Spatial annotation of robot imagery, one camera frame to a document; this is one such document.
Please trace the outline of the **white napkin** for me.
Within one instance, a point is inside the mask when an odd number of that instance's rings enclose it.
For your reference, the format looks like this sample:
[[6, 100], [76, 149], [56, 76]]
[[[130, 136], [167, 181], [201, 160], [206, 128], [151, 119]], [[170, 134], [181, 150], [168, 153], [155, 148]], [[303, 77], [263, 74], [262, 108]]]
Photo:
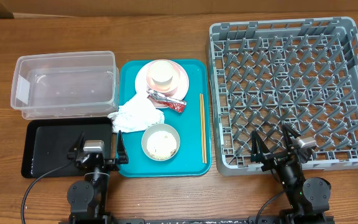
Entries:
[[147, 93], [137, 93], [119, 106], [118, 111], [108, 114], [113, 133], [145, 131], [152, 125], [164, 123], [164, 113], [158, 110], [148, 97]]

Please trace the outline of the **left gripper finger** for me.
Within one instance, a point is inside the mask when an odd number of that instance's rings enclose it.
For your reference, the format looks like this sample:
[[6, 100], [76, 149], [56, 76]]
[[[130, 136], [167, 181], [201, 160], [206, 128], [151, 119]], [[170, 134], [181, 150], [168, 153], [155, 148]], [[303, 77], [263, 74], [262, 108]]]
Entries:
[[79, 137], [77, 138], [77, 140], [75, 141], [75, 143], [72, 145], [72, 147], [69, 149], [69, 152], [78, 152], [81, 151], [83, 148], [83, 145], [85, 143], [84, 140], [84, 132], [81, 132], [81, 134], [79, 135]]
[[116, 154], [119, 164], [128, 164], [129, 158], [124, 146], [124, 141], [122, 137], [122, 131], [117, 133], [117, 146], [116, 146]]

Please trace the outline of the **wooden chopstick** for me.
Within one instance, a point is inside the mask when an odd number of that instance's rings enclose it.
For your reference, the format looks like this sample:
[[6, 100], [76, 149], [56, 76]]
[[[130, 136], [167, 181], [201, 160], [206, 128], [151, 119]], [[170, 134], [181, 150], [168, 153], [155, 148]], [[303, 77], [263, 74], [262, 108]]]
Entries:
[[206, 163], [205, 159], [205, 133], [204, 133], [204, 103], [203, 94], [200, 93], [200, 128], [201, 128], [201, 155], [203, 164]]
[[206, 130], [205, 130], [205, 110], [204, 110], [204, 96], [200, 93], [200, 113], [201, 113], [201, 132], [202, 132], [202, 152], [203, 152], [203, 163], [207, 163], [206, 157]]

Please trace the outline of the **white rice pile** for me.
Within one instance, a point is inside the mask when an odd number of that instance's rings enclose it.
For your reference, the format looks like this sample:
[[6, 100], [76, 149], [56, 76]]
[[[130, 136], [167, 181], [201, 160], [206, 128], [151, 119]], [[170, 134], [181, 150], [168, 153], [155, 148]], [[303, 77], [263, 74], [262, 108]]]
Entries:
[[167, 160], [176, 153], [177, 141], [172, 133], [156, 131], [148, 138], [146, 150], [155, 160]]

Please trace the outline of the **red snack wrapper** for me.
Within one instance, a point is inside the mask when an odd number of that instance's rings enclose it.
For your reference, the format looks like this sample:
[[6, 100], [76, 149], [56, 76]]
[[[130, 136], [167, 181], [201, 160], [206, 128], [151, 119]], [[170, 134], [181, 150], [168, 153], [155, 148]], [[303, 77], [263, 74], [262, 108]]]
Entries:
[[169, 96], [165, 96], [163, 93], [148, 89], [147, 93], [152, 102], [163, 105], [164, 107], [170, 108], [178, 113], [182, 113], [185, 109], [186, 102], [183, 100], [174, 99]]

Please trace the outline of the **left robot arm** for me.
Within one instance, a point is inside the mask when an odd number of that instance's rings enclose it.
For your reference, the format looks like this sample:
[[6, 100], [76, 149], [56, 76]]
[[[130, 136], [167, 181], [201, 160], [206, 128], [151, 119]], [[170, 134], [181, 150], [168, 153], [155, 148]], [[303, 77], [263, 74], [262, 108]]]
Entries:
[[105, 158], [104, 142], [86, 141], [83, 133], [69, 149], [67, 158], [74, 162], [77, 169], [85, 171], [85, 179], [72, 184], [67, 192], [69, 223], [118, 222], [106, 211], [106, 201], [110, 173], [119, 171], [120, 165], [129, 163], [121, 132], [117, 134], [116, 152], [116, 158]]

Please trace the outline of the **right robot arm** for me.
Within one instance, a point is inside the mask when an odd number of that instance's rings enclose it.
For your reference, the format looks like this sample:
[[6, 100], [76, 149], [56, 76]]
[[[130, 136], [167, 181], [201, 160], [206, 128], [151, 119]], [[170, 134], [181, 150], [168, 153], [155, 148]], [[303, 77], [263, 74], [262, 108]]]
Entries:
[[[269, 171], [281, 183], [283, 190], [269, 199], [249, 223], [334, 223], [327, 217], [331, 196], [331, 184], [323, 178], [307, 179], [303, 164], [316, 148], [316, 140], [302, 136], [291, 126], [282, 125], [285, 150], [272, 153], [256, 131], [250, 135], [252, 141], [251, 162], [261, 163], [262, 171]], [[274, 217], [263, 217], [262, 212], [276, 198], [285, 194], [290, 203]]]

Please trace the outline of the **grey bowl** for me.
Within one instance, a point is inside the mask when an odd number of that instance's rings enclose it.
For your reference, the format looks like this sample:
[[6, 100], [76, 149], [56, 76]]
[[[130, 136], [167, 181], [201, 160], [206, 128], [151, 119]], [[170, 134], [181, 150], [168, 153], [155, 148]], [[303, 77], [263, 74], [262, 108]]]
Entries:
[[150, 135], [156, 131], [167, 131], [169, 133], [172, 133], [177, 141], [177, 151], [176, 153], [178, 152], [179, 150], [179, 147], [180, 147], [180, 137], [179, 137], [179, 134], [178, 132], [176, 131], [176, 129], [174, 129], [172, 126], [168, 125], [168, 124], [155, 124], [149, 128], [147, 128], [145, 131], [144, 131], [144, 134], [142, 136], [142, 141], [141, 141], [141, 146], [142, 146], [142, 150], [144, 152], [144, 154], [149, 157], [150, 159], [154, 160], [154, 161], [158, 161], [158, 160], [155, 160], [153, 159], [150, 154], [147, 152], [146, 150], [146, 143], [147, 143], [147, 140], [148, 138], [150, 137]]

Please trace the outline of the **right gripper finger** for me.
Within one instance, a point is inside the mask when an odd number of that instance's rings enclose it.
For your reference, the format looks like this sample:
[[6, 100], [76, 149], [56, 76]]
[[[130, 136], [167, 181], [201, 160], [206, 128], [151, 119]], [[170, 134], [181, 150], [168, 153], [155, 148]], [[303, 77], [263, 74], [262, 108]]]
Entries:
[[300, 134], [295, 131], [290, 125], [282, 125], [283, 140], [287, 151], [298, 152], [299, 146], [293, 143], [292, 139], [300, 137]]
[[268, 154], [270, 152], [270, 149], [266, 146], [257, 131], [252, 131], [250, 136], [252, 141], [251, 154], [253, 156]]

